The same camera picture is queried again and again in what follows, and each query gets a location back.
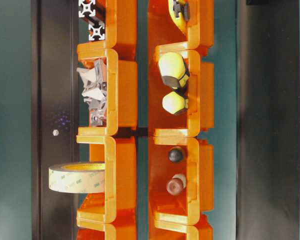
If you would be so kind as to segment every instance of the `dark sphere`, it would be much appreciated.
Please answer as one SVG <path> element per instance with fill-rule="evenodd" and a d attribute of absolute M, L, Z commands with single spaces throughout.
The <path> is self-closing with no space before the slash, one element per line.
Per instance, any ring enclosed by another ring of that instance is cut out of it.
<path fill-rule="evenodd" d="M 179 147 L 175 146 L 169 151 L 169 160 L 173 163 L 178 163 L 185 158 L 184 150 Z"/>

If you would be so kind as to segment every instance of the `black aluminum profile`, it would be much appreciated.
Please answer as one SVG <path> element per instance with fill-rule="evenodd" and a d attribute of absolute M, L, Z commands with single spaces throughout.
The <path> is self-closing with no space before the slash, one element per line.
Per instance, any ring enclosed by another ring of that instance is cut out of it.
<path fill-rule="evenodd" d="M 31 20 L 32 239 L 74 240 L 78 196 L 50 190 L 48 169 L 79 161 L 78 0 L 31 0 Z"/>

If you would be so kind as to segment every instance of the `roll of tape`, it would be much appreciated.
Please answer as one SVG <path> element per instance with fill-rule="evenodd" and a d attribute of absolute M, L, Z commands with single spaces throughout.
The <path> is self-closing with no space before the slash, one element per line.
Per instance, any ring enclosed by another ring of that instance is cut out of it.
<path fill-rule="evenodd" d="M 105 164 L 78 162 L 49 167 L 49 188 L 72 194 L 103 193 L 105 191 Z"/>

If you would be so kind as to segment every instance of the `small metal part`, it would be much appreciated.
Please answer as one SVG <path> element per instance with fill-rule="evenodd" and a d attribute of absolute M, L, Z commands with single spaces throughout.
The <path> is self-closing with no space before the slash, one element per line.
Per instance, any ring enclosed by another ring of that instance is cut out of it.
<path fill-rule="evenodd" d="M 189 10 L 189 3 L 185 3 L 185 5 L 182 5 L 179 3 L 177 0 L 173 0 L 173 11 L 174 11 L 174 16 L 176 18 L 179 18 L 179 13 L 182 13 L 184 16 L 184 20 L 186 22 L 189 21 L 190 19 L 190 10 Z"/>
<path fill-rule="evenodd" d="M 90 126 L 99 127 L 104 126 L 107 120 L 107 65 L 99 58 L 94 61 L 94 78 L 85 74 L 90 74 L 91 70 L 77 69 L 84 83 L 82 95 L 85 97 L 83 101 L 89 105 Z"/>
<path fill-rule="evenodd" d="M 85 0 L 79 0 L 79 7 L 82 8 L 79 11 L 79 18 L 84 18 L 86 14 L 89 14 L 89 17 L 95 17 L 96 9 L 93 8 L 93 5 L 96 5 L 96 0 L 91 0 L 88 3 Z"/>
<path fill-rule="evenodd" d="M 169 160 L 173 163 L 179 163 L 185 159 L 185 151 L 180 146 L 175 146 L 169 151 Z"/>
<path fill-rule="evenodd" d="M 91 34 L 89 34 L 89 41 L 101 41 L 105 40 L 105 27 L 98 24 L 97 26 L 92 26 L 92 24 L 89 24 L 89 31 Z"/>
<path fill-rule="evenodd" d="M 53 130 L 52 132 L 53 136 L 58 136 L 59 135 L 59 131 L 57 129 Z"/>
<path fill-rule="evenodd" d="M 183 7 L 183 16 L 184 20 L 188 22 L 190 20 L 190 9 L 189 9 L 189 3 L 187 2 Z"/>

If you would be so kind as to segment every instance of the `orange storage bin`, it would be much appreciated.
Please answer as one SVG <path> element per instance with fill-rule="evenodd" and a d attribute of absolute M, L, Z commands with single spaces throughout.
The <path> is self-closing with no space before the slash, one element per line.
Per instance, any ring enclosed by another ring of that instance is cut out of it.
<path fill-rule="evenodd" d="M 214 44 L 214 0 L 186 0 L 190 20 L 186 35 L 174 24 L 168 9 L 168 0 L 149 0 L 148 44 L 149 57 L 154 52 L 166 53 L 197 50 L 206 56 Z"/>
<path fill-rule="evenodd" d="M 168 158 L 172 146 L 186 152 L 186 160 Z M 186 188 L 178 196 L 167 192 L 175 174 L 186 176 Z M 195 225 L 201 212 L 214 208 L 214 148 L 206 140 L 191 137 L 149 138 L 149 204 L 157 221 Z"/>
<path fill-rule="evenodd" d="M 138 65 L 134 61 L 118 59 L 113 49 L 99 49 L 78 54 L 78 60 L 86 68 L 93 68 L 94 61 L 106 58 L 107 109 L 106 126 L 79 127 L 78 135 L 115 135 L 119 127 L 138 125 Z"/>
<path fill-rule="evenodd" d="M 137 45 L 137 0 L 102 0 L 105 7 L 105 39 L 79 44 L 78 54 L 115 49 L 121 60 L 133 61 Z"/>
<path fill-rule="evenodd" d="M 137 240 L 136 217 L 118 217 L 113 223 L 78 220 L 77 240 Z"/>
<path fill-rule="evenodd" d="M 196 225 L 157 221 L 150 223 L 150 240 L 213 240 L 213 228 L 208 223 L 206 215 L 201 215 Z"/>
<path fill-rule="evenodd" d="M 162 99 L 172 89 L 163 84 L 158 67 L 159 59 L 149 65 L 149 132 L 156 137 L 196 137 L 200 131 L 214 127 L 214 65 L 202 62 L 194 50 L 178 51 L 190 72 L 186 113 L 175 116 L 165 111 Z"/>
<path fill-rule="evenodd" d="M 118 216 L 134 215 L 137 199 L 135 139 L 78 135 L 76 141 L 90 144 L 90 162 L 105 162 L 105 192 L 88 194 L 77 211 L 77 220 L 112 223 Z"/>

